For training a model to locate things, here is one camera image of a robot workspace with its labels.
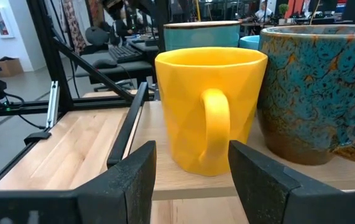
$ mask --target light wood surface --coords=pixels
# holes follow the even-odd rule
[[[112,96],[113,92],[84,97]],[[106,159],[129,108],[72,111],[1,180],[0,190],[74,189],[106,171]],[[131,134],[127,148],[130,148]]]
[[[84,97],[110,96],[110,92]],[[73,189],[106,170],[106,158],[128,108],[67,113],[0,181],[0,190]],[[134,139],[139,110],[127,149]],[[237,197],[153,201],[151,224],[247,223]]]
[[[157,177],[153,200],[236,195],[230,174],[203,177],[187,173],[174,163],[170,156],[160,101],[145,103],[132,143],[132,151],[148,140],[156,140],[157,143]],[[355,162],[336,156],[332,161],[322,166],[303,166],[281,159],[266,148],[256,119],[247,144],[261,153],[333,187],[342,190],[355,189]]]
[[[238,197],[152,202],[151,224],[248,224]]]

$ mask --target gray floor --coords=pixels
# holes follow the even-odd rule
[[[67,78],[71,77],[69,61],[63,59]],[[50,76],[47,68],[36,72],[24,73],[10,78],[3,78],[7,83],[7,93],[23,97],[26,101],[48,100],[50,89]],[[73,97],[77,97],[73,87],[73,80],[68,82]],[[93,91],[98,85],[90,85],[89,78],[77,78],[76,85],[80,96]],[[24,115],[29,121],[44,125],[46,114]],[[37,132],[38,129],[30,126],[18,116],[0,117],[0,170],[24,148],[24,138],[29,134]]]

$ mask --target blue patterned mug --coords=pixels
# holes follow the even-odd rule
[[[166,24],[166,51],[190,47],[238,47],[240,27],[238,21]]]
[[[263,29],[258,101],[267,147],[301,164],[355,161],[355,26]]]

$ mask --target person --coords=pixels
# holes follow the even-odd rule
[[[272,14],[271,9],[267,8],[265,5],[265,2],[262,2],[260,5],[260,9],[255,13],[255,16],[257,17],[257,22],[269,22],[270,17]]]
[[[126,42],[126,36],[132,35],[133,30],[128,28],[126,25],[126,13],[125,10],[121,9],[119,16],[116,14],[114,16],[116,34],[122,38],[122,41]]]

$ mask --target black metal frame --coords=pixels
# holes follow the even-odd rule
[[[51,18],[47,15],[43,0],[27,0],[27,4],[32,15],[32,20],[38,34],[51,79],[52,81],[58,81],[58,84],[60,85],[58,120],[69,111],[130,106],[124,124],[108,158],[108,161],[112,161],[112,163],[108,164],[108,167],[111,168],[111,166],[118,164],[118,162],[122,160],[139,107],[142,106],[145,101],[149,101],[153,97],[153,95],[149,94],[148,84],[141,83],[136,96],[123,90],[105,75],[95,70],[86,61],[82,60],[71,48],[54,37],[55,33],[54,30],[52,30]],[[118,94],[118,96],[72,99],[68,81],[62,66],[60,52],[71,58],[77,65],[81,66],[92,76],[107,85],[113,92]],[[28,101],[24,104],[15,103],[13,108],[0,109],[0,116],[46,113],[47,108],[48,101]],[[45,129],[42,133],[48,133],[49,131],[50,129]],[[0,171],[0,180],[36,145],[37,142],[38,141],[33,141],[28,143],[26,147]]]
[[[0,222],[149,223],[155,141],[74,190],[0,191]]]
[[[312,179],[239,141],[230,141],[228,161],[249,223],[355,223],[355,191]]]

